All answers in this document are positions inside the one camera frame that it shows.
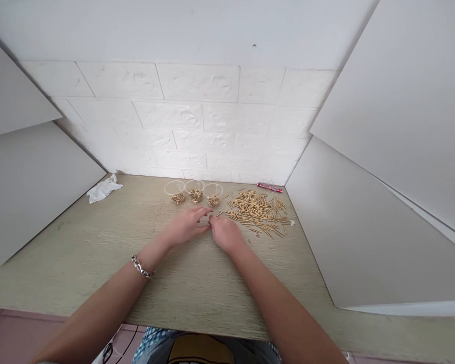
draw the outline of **plastic cup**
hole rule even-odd
[[[199,179],[192,179],[186,183],[185,191],[195,203],[199,203],[204,198],[204,182]]]
[[[184,182],[176,180],[167,183],[163,191],[172,198],[175,205],[180,205],[186,200],[186,196],[184,195],[185,187],[186,184]]]
[[[204,187],[204,195],[207,197],[207,204],[216,207],[220,203],[222,186],[220,184],[208,184]]]

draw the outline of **silver bracelet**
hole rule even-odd
[[[137,260],[137,257],[135,255],[131,256],[131,261],[135,265],[135,268],[138,269],[138,271],[141,274],[143,274],[146,278],[150,279],[151,277],[153,277],[155,275],[155,272],[156,272],[155,269],[153,270],[152,274],[148,273],[146,270],[143,270],[142,266],[140,265],[140,262]]]

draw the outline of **faux brick wallpaper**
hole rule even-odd
[[[21,62],[109,172],[284,185],[337,71]]]

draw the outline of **beige table surface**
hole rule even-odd
[[[124,187],[104,201],[89,205],[87,196],[81,197],[0,267],[0,307],[72,314],[174,214],[194,205],[171,203],[163,192],[170,180],[118,175]],[[253,185],[222,185],[225,194],[243,187],[266,193]],[[244,236],[341,350],[455,363],[455,318],[384,316],[335,308],[287,193],[277,196],[287,206],[288,217],[296,221],[287,228],[288,236],[257,238],[243,226]],[[230,199],[222,200],[215,210],[228,209]],[[167,256],[127,322],[268,338],[249,291],[210,233]]]

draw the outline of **red tube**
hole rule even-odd
[[[279,192],[279,193],[283,192],[282,189],[279,189],[279,188],[273,187],[273,186],[268,186],[268,185],[262,184],[261,182],[258,183],[258,187],[266,188],[267,190],[272,190],[272,191]]]

